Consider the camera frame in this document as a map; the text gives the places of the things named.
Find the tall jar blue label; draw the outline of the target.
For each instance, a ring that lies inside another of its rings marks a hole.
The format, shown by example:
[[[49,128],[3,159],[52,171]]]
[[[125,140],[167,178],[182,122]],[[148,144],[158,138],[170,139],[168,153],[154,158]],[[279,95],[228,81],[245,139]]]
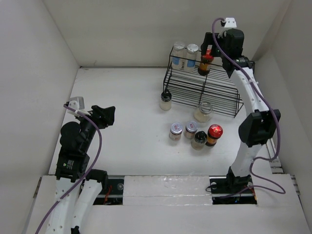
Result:
[[[199,47],[196,44],[189,44],[187,46],[185,61],[184,61],[184,70],[186,72],[192,72],[194,70],[198,50],[199,50]]]
[[[176,41],[172,50],[172,68],[181,69],[183,65],[183,56],[185,50],[185,43],[182,41]]]

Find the red lid dark sauce jar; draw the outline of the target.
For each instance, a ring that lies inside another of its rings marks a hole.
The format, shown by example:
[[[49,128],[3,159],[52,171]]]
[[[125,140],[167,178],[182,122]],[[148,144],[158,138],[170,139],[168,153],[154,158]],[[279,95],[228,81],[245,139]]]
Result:
[[[201,61],[197,69],[201,76],[206,76],[209,74],[213,60],[214,57],[211,55],[211,49],[207,49],[206,54],[201,55]]]

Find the black cap white powder bottle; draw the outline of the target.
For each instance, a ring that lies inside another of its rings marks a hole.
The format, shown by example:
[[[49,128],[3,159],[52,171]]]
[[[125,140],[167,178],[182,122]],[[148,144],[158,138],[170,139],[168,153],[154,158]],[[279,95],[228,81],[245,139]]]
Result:
[[[172,105],[172,94],[169,90],[165,90],[160,95],[160,108],[164,111],[171,109]]]

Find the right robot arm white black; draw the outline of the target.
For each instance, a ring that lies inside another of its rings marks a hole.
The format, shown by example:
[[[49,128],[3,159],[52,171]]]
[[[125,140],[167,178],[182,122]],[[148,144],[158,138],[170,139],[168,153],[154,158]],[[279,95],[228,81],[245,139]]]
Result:
[[[220,199],[238,196],[256,185],[252,182],[252,168],[262,146],[280,134],[278,122],[281,113],[272,109],[261,94],[254,79],[253,63],[242,55],[244,33],[238,29],[228,29],[221,34],[207,32],[201,45],[201,54],[208,47],[211,55],[222,59],[222,67],[236,86],[246,110],[246,118],[238,128],[241,140],[234,163],[229,167],[225,179],[218,179],[211,185],[211,192]]]

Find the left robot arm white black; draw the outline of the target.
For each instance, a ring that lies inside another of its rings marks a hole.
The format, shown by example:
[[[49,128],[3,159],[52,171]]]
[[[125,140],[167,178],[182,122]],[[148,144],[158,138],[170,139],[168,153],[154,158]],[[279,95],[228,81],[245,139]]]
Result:
[[[77,121],[67,122],[60,130],[55,201],[42,220],[47,223],[47,234],[81,233],[96,197],[109,186],[107,172],[94,169],[87,152],[95,134],[102,148],[100,131],[114,124],[116,108],[93,105],[85,112],[73,106],[72,102],[64,105]]]

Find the silver lid jar left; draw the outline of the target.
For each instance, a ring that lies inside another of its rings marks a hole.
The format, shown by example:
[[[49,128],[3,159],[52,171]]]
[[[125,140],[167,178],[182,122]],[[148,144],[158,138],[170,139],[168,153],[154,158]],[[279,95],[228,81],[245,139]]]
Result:
[[[180,140],[183,132],[183,127],[180,123],[175,122],[170,127],[169,138],[171,140]]]

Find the silver lid jar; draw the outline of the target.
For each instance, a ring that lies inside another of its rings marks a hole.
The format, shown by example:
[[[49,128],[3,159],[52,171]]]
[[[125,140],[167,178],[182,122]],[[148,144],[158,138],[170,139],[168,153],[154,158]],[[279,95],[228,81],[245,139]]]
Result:
[[[192,139],[195,136],[197,130],[198,130],[197,122],[188,121],[186,126],[185,126],[184,135],[187,139]]]
[[[171,140],[180,140],[183,132],[183,127],[180,123],[175,122],[170,127],[169,138]]]

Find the open clear glass jar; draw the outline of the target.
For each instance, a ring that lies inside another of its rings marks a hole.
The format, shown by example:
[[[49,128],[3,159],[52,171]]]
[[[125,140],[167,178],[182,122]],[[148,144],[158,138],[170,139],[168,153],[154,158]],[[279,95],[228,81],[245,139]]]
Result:
[[[199,124],[207,125],[213,114],[213,106],[209,102],[201,102],[194,111],[194,118]]]

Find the silver lid jar right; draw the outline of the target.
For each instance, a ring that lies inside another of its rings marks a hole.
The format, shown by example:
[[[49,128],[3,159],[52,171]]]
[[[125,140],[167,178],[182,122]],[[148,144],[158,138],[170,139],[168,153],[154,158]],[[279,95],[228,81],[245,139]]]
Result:
[[[195,136],[197,130],[198,130],[197,122],[188,121],[186,126],[185,126],[184,135],[187,139],[192,139]]]

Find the red lid sauce jar front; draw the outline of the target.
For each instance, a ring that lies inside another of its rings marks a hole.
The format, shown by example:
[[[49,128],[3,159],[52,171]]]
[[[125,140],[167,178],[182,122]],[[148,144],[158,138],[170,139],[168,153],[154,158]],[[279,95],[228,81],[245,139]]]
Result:
[[[223,135],[223,129],[218,124],[213,124],[209,127],[207,131],[207,141],[206,146],[215,146],[217,143],[217,140],[221,138]]]

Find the black cap spice bottle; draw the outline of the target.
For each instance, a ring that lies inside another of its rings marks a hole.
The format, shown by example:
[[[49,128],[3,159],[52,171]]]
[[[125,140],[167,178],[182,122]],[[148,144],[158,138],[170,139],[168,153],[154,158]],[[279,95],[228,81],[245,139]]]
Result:
[[[191,146],[195,150],[202,150],[207,142],[207,134],[204,131],[199,131],[192,139]]]

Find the right side metal rail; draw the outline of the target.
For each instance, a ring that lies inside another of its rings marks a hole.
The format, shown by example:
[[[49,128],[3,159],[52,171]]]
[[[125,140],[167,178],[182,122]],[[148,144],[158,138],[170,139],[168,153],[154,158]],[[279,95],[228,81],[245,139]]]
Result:
[[[273,139],[269,139],[266,143],[266,148],[269,154],[269,165],[272,171],[272,174],[284,174],[284,170],[282,168],[281,162],[279,158],[273,159],[276,153],[276,147]]]

